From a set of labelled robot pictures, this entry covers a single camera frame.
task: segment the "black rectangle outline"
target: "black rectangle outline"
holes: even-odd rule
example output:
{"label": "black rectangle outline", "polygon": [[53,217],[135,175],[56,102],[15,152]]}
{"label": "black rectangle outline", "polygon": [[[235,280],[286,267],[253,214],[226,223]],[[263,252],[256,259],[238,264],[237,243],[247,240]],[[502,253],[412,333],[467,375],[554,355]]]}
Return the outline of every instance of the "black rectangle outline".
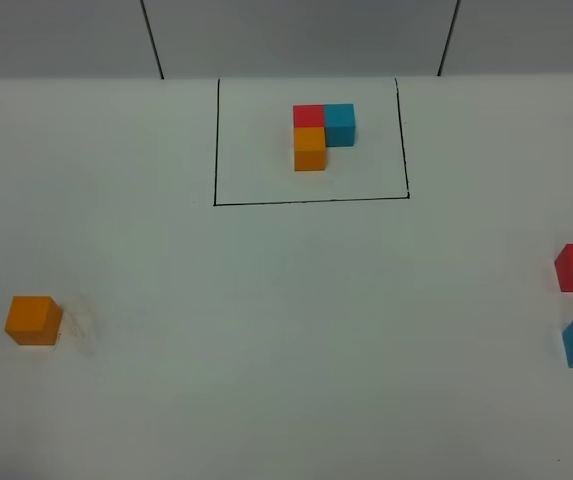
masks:
{"label": "black rectangle outline", "polygon": [[404,161],[404,176],[406,177],[406,195],[403,197],[365,197],[365,198],[329,198],[327,200],[284,200],[278,202],[240,202],[240,203],[217,203],[217,171],[219,166],[219,90],[222,79],[217,79],[217,127],[215,130],[215,185],[213,193],[213,207],[241,207],[248,205],[291,205],[304,203],[336,203],[336,202],[374,202],[382,200],[410,200],[410,185],[408,182],[408,167],[406,165],[406,144],[404,143],[404,127],[402,122],[402,107],[399,100],[399,84],[395,78],[395,90],[397,94],[397,118],[399,120],[399,134],[402,143],[402,158]]}

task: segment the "orange cube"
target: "orange cube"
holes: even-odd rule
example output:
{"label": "orange cube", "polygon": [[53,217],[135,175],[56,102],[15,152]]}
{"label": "orange cube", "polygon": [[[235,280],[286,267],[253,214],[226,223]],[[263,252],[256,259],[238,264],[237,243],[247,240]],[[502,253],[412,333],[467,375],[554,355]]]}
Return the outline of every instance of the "orange cube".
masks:
{"label": "orange cube", "polygon": [[13,297],[5,330],[20,345],[55,345],[62,315],[50,297]]}
{"label": "orange cube", "polygon": [[295,171],[326,170],[324,127],[295,128]]}

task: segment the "gray wall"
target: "gray wall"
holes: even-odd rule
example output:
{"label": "gray wall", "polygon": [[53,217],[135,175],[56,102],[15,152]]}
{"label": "gray wall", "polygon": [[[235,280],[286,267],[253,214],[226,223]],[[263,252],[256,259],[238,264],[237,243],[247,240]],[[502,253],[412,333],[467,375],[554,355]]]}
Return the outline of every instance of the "gray wall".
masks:
{"label": "gray wall", "polygon": [[547,72],[573,72],[573,0],[461,0],[444,75]]}
{"label": "gray wall", "polygon": [[167,77],[424,74],[455,0],[147,0]]}
{"label": "gray wall", "polygon": [[138,0],[0,0],[0,78],[157,76]]}

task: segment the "white tabletop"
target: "white tabletop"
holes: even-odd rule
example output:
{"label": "white tabletop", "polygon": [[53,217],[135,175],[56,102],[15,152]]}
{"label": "white tabletop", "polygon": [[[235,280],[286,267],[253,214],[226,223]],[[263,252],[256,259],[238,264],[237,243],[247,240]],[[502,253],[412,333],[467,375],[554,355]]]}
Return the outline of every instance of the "white tabletop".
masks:
{"label": "white tabletop", "polygon": [[573,478],[573,77],[399,88],[410,199],[213,207],[216,80],[0,82],[0,478]]}

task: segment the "black line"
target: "black line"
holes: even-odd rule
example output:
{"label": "black line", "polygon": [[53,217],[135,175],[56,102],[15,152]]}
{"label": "black line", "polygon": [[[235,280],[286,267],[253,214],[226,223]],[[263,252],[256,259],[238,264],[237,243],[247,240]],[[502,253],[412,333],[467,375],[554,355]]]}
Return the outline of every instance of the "black line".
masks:
{"label": "black line", "polygon": [[144,5],[144,0],[139,0],[139,4],[142,7],[142,13],[144,14],[144,21],[146,22],[146,28],[148,29],[148,38],[150,38],[150,44],[153,47],[153,53],[155,54],[155,61],[157,62],[157,70],[159,70],[159,77],[164,80],[164,71],[162,70],[162,64],[159,61],[159,54],[157,53],[157,45],[155,45],[155,39],[153,38],[153,31],[150,28],[150,21],[148,20],[148,12],[146,12],[146,5]]}
{"label": "black line", "polygon": [[453,35],[453,30],[455,29],[455,22],[457,22],[457,15],[459,14],[459,4],[461,0],[457,0],[455,4],[455,11],[453,12],[453,19],[450,21],[450,28],[448,29],[448,36],[446,37],[446,45],[444,45],[444,53],[442,53],[442,61],[439,62],[439,70],[437,70],[437,76],[442,76],[442,70],[444,69],[444,62],[446,61],[446,55],[448,54],[448,47],[450,47],[450,37]]}
{"label": "black line", "polygon": [[217,79],[217,127],[215,130],[215,193],[213,194],[213,207],[217,206],[217,169],[219,167],[219,84],[221,78]]}
{"label": "black line", "polygon": [[408,200],[410,195],[404,197],[373,197],[373,198],[331,198],[328,200],[286,200],[282,202],[240,202],[217,203],[215,207],[239,207],[243,205],[293,205],[297,203],[335,203],[335,202],[375,202],[381,200]]}
{"label": "black line", "polygon": [[404,127],[402,126],[402,104],[399,101],[399,84],[395,78],[395,89],[397,90],[397,118],[399,119],[399,136],[402,138],[402,158],[404,159],[404,176],[406,177],[406,193],[410,198],[410,186],[408,184],[408,167],[406,166],[406,144],[404,143]]}

